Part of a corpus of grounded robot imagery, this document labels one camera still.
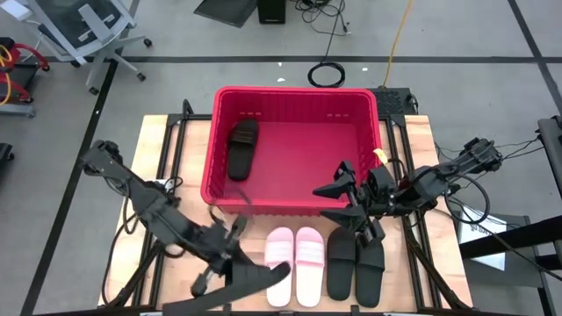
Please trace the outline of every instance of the concrete floor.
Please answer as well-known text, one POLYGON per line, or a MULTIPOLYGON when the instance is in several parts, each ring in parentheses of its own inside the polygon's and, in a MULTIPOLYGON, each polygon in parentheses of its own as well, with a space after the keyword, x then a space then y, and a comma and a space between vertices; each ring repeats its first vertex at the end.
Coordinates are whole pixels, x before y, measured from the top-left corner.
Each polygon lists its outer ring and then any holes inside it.
MULTIPOLYGON (((352 34, 334 38, 330 54, 388 55, 406 2, 348 1, 344 17, 352 34)), ((0 116, 0 141, 11 143, 17 155, 0 182, 3 314, 21 311, 92 118, 99 116, 94 140, 116 141, 125 163, 130 164, 144 115, 179 112, 184 98, 191 101, 195 112, 210 113, 214 93, 224 85, 307 87, 306 73, 314 63, 307 62, 306 56, 323 55, 328 43, 327 35, 315 33, 301 21, 292 3, 288 4, 286 25, 259 25, 254 14, 242 29, 193 15, 197 1, 140 0, 137 4, 139 28, 131 35, 144 32, 155 47, 146 49, 139 44, 128 47, 123 55, 136 60, 150 57, 136 64, 148 77, 144 83, 119 66, 103 110, 92 113, 101 101, 83 86, 88 68, 53 63, 50 73, 40 74, 33 93, 37 117, 0 116), (280 56, 280 61, 300 57, 281 64, 274 57, 264 62, 199 58, 209 56, 280 56)), ((562 22, 557 14, 562 4, 557 0, 517 4, 542 55, 562 56, 558 32, 562 22)), ((321 18, 316 26, 329 30, 331 23, 329 18, 321 18)), ((3 12, 0 30, 19 42, 34 44, 3 12)), ((533 57, 507 0, 415 1, 397 55, 533 57)), ((342 64, 347 72, 345 87, 382 83, 384 58, 365 60, 342 64)), ((533 139, 538 119, 559 114, 544 72, 536 63, 457 61, 398 61, 388 83, 412 89, 442 147, 460 148, 475 133, 498 144, 533 139)), ((549 64, 547 70, 562 83, 562 65, 549 64)), ((315 78, 329 83, 335 76, 322 69, 315 78)), ((492 199, 493 212, 529 215, 532 221, 560 214, 560 196, 543 152, 508 161, 499 172, 480 181, 492 199), (524 194, 514 194, 521 188, 527 188, 524 194)), ((36 313, 96 306, 119 204, 119 197, 103 182, 80 178, 36 313)), ((470 286, 474 303, 482 310, 541 313, 537 293, 531 289, 470 286)), ((552 296, 560 297, 561 284, 554 280, 550 286, 552 296)), ((562 312, 560 303, 557 308, 562 312)))

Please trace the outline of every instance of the black slide sandal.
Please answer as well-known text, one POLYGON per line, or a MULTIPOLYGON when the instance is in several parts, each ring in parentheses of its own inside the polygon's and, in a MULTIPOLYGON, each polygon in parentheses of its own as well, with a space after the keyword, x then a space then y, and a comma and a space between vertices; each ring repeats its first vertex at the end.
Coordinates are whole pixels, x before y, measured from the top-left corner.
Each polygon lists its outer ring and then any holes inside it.
POLYGON ((228 177, 234 181, 248 179, 256 149, 259 127, 257 121, 245 118, 238 122, 228 139, 228 177))
POLYGON ((338 227, 328 237, 326 285, 334 300, 345 300, 351 292, 351 278, 355 268, 355 235, 338 227))
POLYGON ((364 307, 376 307, 380 300, 380 288, 385 272, 385 250, 381 243, 363 248, 357 243, 355 295, 357 303, 364 307))

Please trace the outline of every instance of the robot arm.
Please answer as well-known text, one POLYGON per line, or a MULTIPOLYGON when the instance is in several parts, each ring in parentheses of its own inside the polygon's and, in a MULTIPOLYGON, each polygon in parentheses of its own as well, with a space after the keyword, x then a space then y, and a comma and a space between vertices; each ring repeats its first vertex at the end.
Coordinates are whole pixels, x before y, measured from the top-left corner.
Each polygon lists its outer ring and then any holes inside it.
MULTIPOLYGON (((380 243, 385 238, 378 219, 383 216, 406 216, 407 247, 418 258, 429 277, 435 281, 451 308, 466 310, 471 308, 450 289, 423 253, 407 215, 416 211, 423 214, 435 208, 437 198, 445 196, 447 200, 460 190, 460 185, 455 184, 458 179, 470 179, 467 174, 496 171, 500 168, 501 161, 501 153, 496 150, 493 141, 476 138, 465 144, 465 149, 456 159, 432 167, 420 167, 399 181, 393 179, 385 166, 380 166, 369 170, 367 179, 356 187, 355 171, 349 162, 342 162, 334 174, 335 181, 314 190, 313 194, 325 198, 347 195, 347 208, 325 210, 321 215, 356 233, 363 247, 368 247, 371 243, 380 243)), ((485 214, 488 212, 489 201, 486 201, 485 214)))
MULTIPOLYGON (((155 251, 150 252, 153 258, 158 249, 176 244, 209 264, 191 287, 194 299, 166 304, 164 312, 175 315, 203 312, 264 290, 282 281, 291 271, 287 262, 270 269, 255 265, 244 254, 239 239, 247 223, 245 217, 239 216, 229 231, 215 217, 211 226, 201 226, 177 209, 179 198, 170 197, 163 185, 142 180, 122 162, 115 143, 98 140, 83 155, 82 168, 86 175, 103 177, 115 191, 131 199, 139 221, 157 239, 155 251), (207 282, 214 274, 226 275, 232 282, 205 295, 207 282)), ((119 302, 126 302, 130 294, 121 293, 119 302)))

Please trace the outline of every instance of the wooden table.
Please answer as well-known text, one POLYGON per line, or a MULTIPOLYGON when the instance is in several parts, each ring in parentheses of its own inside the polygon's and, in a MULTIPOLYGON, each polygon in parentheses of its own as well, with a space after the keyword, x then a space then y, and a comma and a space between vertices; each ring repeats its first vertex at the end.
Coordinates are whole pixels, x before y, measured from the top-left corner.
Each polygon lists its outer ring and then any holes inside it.
MULTIPOLYGON (((162 140, 167 121, 166 115, 145 116, 140 130, 136 154, 132 170, 144 179, 155 179, 156 170, 162 149, 162 140)), ((414 165, 434 165, 438 163, 433 136, 426 116, 406 117, 407 133, 410 139, 414 165)), ((384 122, 380 123, 380 131, 386 131, 384 122)), ((205 165, 205 154, 209 137, 210 121, 190 121, 187 125, 184 139, 179 175, 184 179, 184 184, 177 189, 176 195, 182 198, 180 211, 191 220, 201 225, 210 225, 211 219, 207 212, 207 205, 200 195, 200 185, 205 165)), ((177 137, 175 128, 169 149, 166 175, 169 177, 173 161, 174 144, 177 137)), ((388 135, 381 132, 383 149, 390 157, 388 135)), ((400 131, 394 128, 395 137, 400 139, 400 131)), ((400 158, 403 150, 399 142, 400 158)), ((440 201, 437 209, 446 211, 444 202, 440 201)), ((227 222, 232 222, 232 216, 221 215, 227 222)), ((429 243, 432 250, 434 264, 447 284, 466 304, 472 305, 471 295, 466 282, 465 270, 458 249, 457 237, 452 220, 439 212, 428 212, 425 215, 426 226, 429 233, 429 243)), ((363 308, 362 311, 396 311, 414 312, 416 310, 412 280, 407 259, 407 247, 402 232, 400 219, 382 218, 382 227, 386 237, 383 240, 385 247, 386 271, 383 276, 383 285, 379 305, 374 309, 363 308)), ((329 234, 336 228, 336 224, 317 217, 280 217, 280 216, 255 216, 251 219, 241 239, 241 247, 256 263, 263 263, 263 250, 267 234, 277 226, 288 226, 293 232, 300 227, 310 226, 316 228, 324 237, 324 242, 329 234)), ((133 235, 122 234, 117 241, 112 259, 112 267, 105 285, 108 298, 115 298, 119 290, 125 285, 133 271, 139 264, 142 242, 145 230, 139 227, 133 235)), ((418 263, 421 274, 421 285, 425 306, 431 306, 429 284, 425 269, 418 263)), ((162 303, 184 300, 191 297, 190 287, 197 275, 206 267, 206 263, 192 255, 184 255, 179 259, 165 259, 162 273, 162 285, 159 295, 159 306, 162 303)), ((150 270, 146 275, 146 282, 142 302, 148 302, 149 285, 152 283, 153 273, 150 270)), ((224 284, 223 279, 215 277, 209 284, 209 291, 219 288, 224 284)), ((321 302, 314 308, 300 306, 293 297, 291 303, 282 310, 309 311, 309 312, 348 312, 350 305, 357 302, 352 291, 348 300, 334 301, 328 297, 326 287, 322 292, 321 302)), ((269 306, 265 291, 240 299, 232 303, 233 311, 270 311, 275 308, 269 306)))

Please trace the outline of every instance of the red plastic basket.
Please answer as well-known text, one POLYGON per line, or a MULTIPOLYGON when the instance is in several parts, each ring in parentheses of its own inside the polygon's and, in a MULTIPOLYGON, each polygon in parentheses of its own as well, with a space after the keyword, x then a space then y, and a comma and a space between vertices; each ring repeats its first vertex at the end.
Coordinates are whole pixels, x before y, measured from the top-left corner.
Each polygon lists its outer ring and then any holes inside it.
POLYGON ((316 197, 313 189, 332 183, 343 160, 364 180, 380 164, 378 147, 377 103, 368 90, 225 87, 215 96, 201 196, 228 213, 319 215, 348 200, 316 197), (245 118, 258 121, 259 136, 249 178, 234 182, 227 141, 245 118))

